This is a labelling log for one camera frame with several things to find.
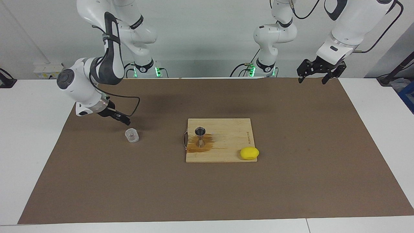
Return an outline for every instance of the metal handle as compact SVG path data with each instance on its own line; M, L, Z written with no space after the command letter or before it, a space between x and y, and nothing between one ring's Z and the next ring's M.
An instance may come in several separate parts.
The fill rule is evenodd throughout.
M183 146L184 146L185 150L187 150L187 145L188 145L188 129L186 129L184 134L183 134Z

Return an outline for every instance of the green light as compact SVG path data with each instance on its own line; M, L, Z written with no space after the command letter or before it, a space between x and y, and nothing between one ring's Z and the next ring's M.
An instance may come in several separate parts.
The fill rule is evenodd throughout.
M255 72L256 72L256 67L255 66L252 66L250 68L249 76L250 77L254 77L255 76Z
M161 71L157 67L155 67L155 73L157 77L161 77L162 75Z

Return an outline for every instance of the white wall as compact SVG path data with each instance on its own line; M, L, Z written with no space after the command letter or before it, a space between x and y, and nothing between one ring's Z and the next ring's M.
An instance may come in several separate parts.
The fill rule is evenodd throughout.
M398 39L390 50L379 60L366 77L378 77L390 73L414 51L414 24ZM414 66L399 72L396 77L414 78Z
M52 63L71 66L81 57L101 56L101 33L77 14L76 0L3 0L24 30ZM255 27L273 23L266 0L137 0L145 21L159 31L150 45L154 59L167 68L171 77L228 76L233 68L248 62L258 49L253 40ZM315 1L298 1L297 13L305 15ZM314 59L315 52L333 27L325 14L323 1L307 20L295 20L298 38L278 45L279 77L296 77L303 59ZM343 77L364 77L397 39L414 22L414 1L402 0L406 10L395 26L368 54L347 58ZM369 48L396 14L396 7L367 36L361 49ZM33 62L41 57L25 45L19 33L0 16L0 66L16 78L34 78ZM124 60L132 60L123 50Z

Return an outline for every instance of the brown stain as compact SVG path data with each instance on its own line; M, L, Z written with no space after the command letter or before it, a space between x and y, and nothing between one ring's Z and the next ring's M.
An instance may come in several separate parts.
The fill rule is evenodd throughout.
M198 152L207 152L213 148L214 140L213 135L206 133L203 137L205 145L202 148L197 146L198 137L191 136L188 138L187 152L188 153L198 153Z

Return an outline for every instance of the metal jigger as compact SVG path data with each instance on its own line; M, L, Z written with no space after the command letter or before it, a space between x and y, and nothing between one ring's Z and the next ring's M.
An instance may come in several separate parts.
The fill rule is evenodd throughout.
M205 145L205 143L203 141L203 137L206 134L206 130L203 127L198 127L198 128L195 129L195 134L198 137L198 141L197 141L196 145L199 148L202 148Z

